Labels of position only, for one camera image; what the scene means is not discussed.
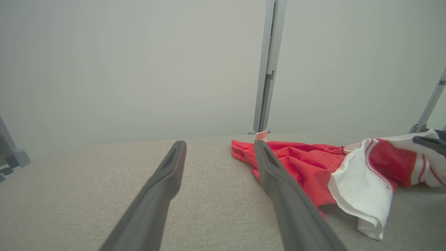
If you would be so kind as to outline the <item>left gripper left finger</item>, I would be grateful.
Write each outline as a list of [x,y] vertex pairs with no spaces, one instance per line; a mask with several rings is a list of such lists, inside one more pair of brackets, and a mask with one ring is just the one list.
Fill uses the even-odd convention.
[[180,190],[187,147],[176,141],[144,184],[100,250],[158,251],[169,204]]

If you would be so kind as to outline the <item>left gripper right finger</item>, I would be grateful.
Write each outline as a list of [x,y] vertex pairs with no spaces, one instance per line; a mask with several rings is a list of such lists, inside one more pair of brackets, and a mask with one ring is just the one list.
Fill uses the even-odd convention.
[[346,247],[268,144],[254,143],[263,190],[274,205],[286,251],[345,251]]

